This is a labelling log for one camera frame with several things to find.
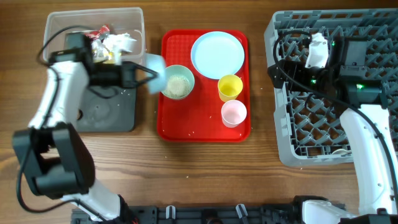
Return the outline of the light blue plate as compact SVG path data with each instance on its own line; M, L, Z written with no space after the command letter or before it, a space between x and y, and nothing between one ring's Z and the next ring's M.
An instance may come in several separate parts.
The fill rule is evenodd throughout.
M233 35L213 31L197 38L190 57L194 68L201 75L219 80L225 75L234 75L241 69L245 52L242 43Z

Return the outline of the pink plastic cup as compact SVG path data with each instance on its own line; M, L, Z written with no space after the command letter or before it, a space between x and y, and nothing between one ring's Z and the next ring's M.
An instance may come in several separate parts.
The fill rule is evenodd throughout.
M240 125L248 114L246 106L239 100L229 100L221 108L221 118L227 128Z

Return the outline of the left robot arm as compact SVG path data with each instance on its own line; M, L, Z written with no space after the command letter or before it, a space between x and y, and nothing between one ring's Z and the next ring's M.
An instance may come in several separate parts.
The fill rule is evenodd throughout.
M16 131L12 146L19 160L17 181L31 192L55 200L56 206L76 205L97 223L138 223L122 196L110 192L95 176L93 158L75 126L85 90L95 86L153 93L165 88L165 63L157 57L150 67L134 62L95 62L91 40L81 32L67 37L65 50L44 62L47 86L27 129Z

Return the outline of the brown food scrap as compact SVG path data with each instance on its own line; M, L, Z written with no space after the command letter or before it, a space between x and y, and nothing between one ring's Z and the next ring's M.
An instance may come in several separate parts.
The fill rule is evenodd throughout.
M82 117L83 117L83 112L82 112L82 110L78 110L77 120L81 120Z

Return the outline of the red snack wrapper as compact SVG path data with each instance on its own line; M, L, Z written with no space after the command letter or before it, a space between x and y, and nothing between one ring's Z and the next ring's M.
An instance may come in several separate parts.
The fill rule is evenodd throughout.
M110 32L111 30L109 28L109 25L105 24L99 30L88 31L85 32L84 35L91 40L96 40L105 38L107 35L110 34Z

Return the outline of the white paper napkin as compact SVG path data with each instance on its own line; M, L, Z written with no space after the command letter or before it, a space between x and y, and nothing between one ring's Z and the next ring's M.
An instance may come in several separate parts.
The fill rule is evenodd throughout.
M124 34L109 34L103 40L96 39L92 41L92 53L95 48L106 47L112 52L132 52L136 39L133 39L128 33Z

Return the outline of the yellow plastic cup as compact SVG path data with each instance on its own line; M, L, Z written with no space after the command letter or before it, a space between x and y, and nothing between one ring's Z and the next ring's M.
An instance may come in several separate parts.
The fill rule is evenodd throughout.
M243 81L236 75L225 75L218 80L221 101L235 100L243 90Z

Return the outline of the clear plastic waste bin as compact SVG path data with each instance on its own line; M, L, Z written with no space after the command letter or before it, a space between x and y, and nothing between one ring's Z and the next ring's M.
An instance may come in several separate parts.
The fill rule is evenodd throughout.
M109 35L129 34L135 42L128 52L121 54L122 61L145 64L146 37L144 13L139 7L120 7L106 9L87 9L79 11L60 11L49 14L44 31L47 42L59 30L75 26L57 35L45 48L42 55L47 60L52 52L67 48L67 36L82 32L91 40L104 40Z

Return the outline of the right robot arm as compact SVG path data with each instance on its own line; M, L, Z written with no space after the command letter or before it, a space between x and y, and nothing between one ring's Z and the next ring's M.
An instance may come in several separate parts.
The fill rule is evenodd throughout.
M308 106L294 110L304 125L321 130L329 116L337 122L339 140L320 132L300 128L303 138L299 146L312 142L314 146L349 144L359 189L359 216L320 199L304 200L299 207L304 223L396 223L397 222L397 157L390 132L390 109L381 80L366 77L365 39L343 37L326 40L321 34L302 33L302 43L308 49L305 62L294 62L278 56L279 45L268 48L268 73L273 86L280 90L305 93L307 101L330 103L317 120L305 113Z

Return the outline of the grey dishwasher rack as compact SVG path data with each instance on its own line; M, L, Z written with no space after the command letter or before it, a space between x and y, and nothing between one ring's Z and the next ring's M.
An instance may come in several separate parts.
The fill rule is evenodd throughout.
M302 92L278 74L272 49L279 35L292 31L277 48L279 60L302 65L308 51L304 35L321 33L332 42L337 37L367 40L362 69L368 80L380 80L387 96L389 129L397 146L397 9L340 9L277 11L264 33L267 71L274 85L274 122L280 161L287 166L320 166L352 162L348 140L333 105Z

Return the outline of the black waste tray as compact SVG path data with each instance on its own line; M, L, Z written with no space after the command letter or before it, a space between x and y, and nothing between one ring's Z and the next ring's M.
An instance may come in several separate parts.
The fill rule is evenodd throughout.
M85 90L80 104L80 117L76 121L79 133L130 132L135 127L136 90L117 86L92 89L101 98Z

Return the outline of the light blue bowl with food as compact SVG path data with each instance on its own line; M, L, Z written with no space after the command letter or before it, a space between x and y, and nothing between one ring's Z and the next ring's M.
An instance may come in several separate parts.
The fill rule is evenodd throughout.
M146 73L147 88L150 94L156 94L163 91L167 86L167 77L165 74L165 60L162 56L156 54L146 54L146 68L150 69L150 73Z

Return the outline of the yellow snack wrapper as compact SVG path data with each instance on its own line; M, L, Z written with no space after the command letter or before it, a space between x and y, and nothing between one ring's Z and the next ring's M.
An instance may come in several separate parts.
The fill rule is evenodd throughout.
M95 63L110 63L115 65L120 65L121 53L112 52L106 47L99 47L93 50L93 61Z

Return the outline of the spoon in rack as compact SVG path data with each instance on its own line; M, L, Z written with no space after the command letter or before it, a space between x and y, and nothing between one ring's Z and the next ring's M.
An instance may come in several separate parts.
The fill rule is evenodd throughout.
M347 155L347 154L351 154L350 150L346 150L346 149L337 149L335 151L333 151L331 153L332 155Z

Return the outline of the red serving tray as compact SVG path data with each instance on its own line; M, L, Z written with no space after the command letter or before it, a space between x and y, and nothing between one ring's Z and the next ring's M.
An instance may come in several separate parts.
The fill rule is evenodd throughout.
M218 94L217 80L200 74L191 61L194 42L208 31L206 29L174 29L162 38L161 56L166 65L187 67L195 78L192 92L182 100L172 100L159 95L157 132L167 141L175 142L241 142L251 132L251 115L235 128L222 122L224 104Z

